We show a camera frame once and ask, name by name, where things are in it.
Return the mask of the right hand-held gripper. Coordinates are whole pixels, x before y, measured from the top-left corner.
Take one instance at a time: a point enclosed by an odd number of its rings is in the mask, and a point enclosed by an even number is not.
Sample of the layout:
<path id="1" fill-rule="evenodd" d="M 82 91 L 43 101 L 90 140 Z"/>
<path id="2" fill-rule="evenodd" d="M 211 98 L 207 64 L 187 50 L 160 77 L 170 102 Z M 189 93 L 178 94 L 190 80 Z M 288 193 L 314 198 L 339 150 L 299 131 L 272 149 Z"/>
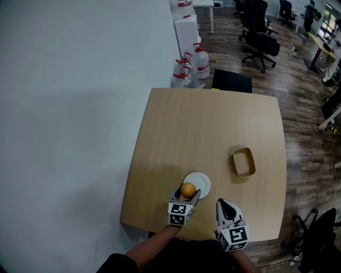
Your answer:
<path id="1" fill-rule="evenodd" d="M 216 202 L 216 219 L 215 237 L 225 252 L 241 250 L 248 244 L 249 226 L 238 205 L 219 198 Z"/>

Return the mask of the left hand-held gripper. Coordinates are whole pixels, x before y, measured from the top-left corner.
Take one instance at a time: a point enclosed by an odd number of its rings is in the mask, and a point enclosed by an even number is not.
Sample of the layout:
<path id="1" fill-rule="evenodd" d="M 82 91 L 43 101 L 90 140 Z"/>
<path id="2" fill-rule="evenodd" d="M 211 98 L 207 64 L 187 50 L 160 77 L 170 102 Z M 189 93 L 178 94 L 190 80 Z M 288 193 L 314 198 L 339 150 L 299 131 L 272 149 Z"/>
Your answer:
<path id="1" fill-rule="evenodd" d="M 169 196 L 168 203 L 168 224 L 172 226 L 186 226 L 194 214 L 201 190 L 198 189 L 195 194 L 184 201 L 180 201 L 181 187 L 179 185 Z"/>

